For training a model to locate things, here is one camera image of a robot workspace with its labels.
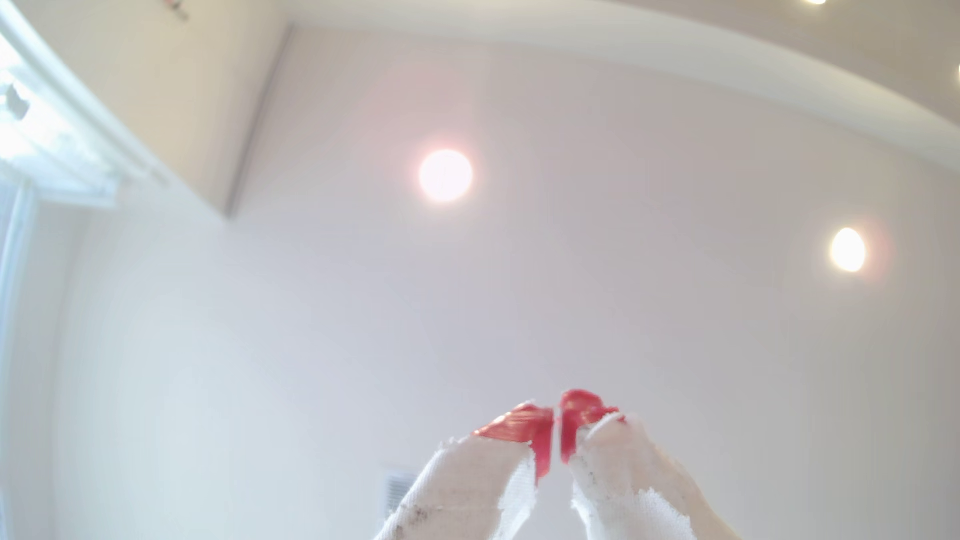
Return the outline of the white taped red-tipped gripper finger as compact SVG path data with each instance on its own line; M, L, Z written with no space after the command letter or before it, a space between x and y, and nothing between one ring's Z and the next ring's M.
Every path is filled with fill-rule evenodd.
M434 454L376 539L514 539L549 472L555 411L524 402Z
M583 389L559 400L560 456L588 539L740 539L637 414Z

